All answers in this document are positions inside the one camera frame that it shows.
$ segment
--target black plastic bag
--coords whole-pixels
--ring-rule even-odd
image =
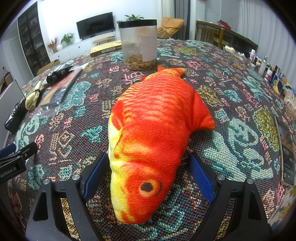
[[[27,109],[26,109],[26,98],[22,98],[13,108],[11,115],[4,124],[6,130],[15,134],[20,126],[20,123],[24,119]]]
[[[71,71],[72,71],[72,66],[63,64],[58,68],[54,69],[54,71],[47,76],[46,81],[50,86],[52,86],[55,83],[62,80]]]

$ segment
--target phone screen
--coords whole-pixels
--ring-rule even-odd
[[[294,186],[295,164],[291,135],[289,134],[287,127],[278,119],[276,120],[279,127],[279,135],[283,153],[283,180],[285,183]]]

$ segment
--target screw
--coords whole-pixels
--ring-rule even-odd
[[[75,174],[72,176],[72,179],[73,180],[78,180],[80,178],[79,174]]]
[[[217,175],[217,178],[218,178],[220,181],[225,180],[225,176],[222,175],[222,174]]]
[[[249,184],[253,184],[254,181],[253,181],[251,178],[248,178],[248,179],[247,179],[247,183],[249,183]]]
[[[43,184],[49,184],[49,182],[50,182],[50,179],[45,179],[44,181],[43,181]]]

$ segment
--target curtain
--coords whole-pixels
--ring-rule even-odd
[[[175,33],[173,39],[187,40],[189,38],[190,0],[175,0],[175,18],[184,19],[184,24]]]
[[[163,17],[175,17],[175,2],[174,0],[162,0],[162,14]]]
[[[279,17],[264,1],[240,0],[238,33],[258,44],[257,54],[282,69],[295,88],[296,45]]]

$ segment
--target plush fish toy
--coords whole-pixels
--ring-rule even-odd
[[[116,101],[108,124],[111,200],[120,222],[143,223],[171,188],[189,135],[215,123],[198,93],[165,69],[129,87]]]

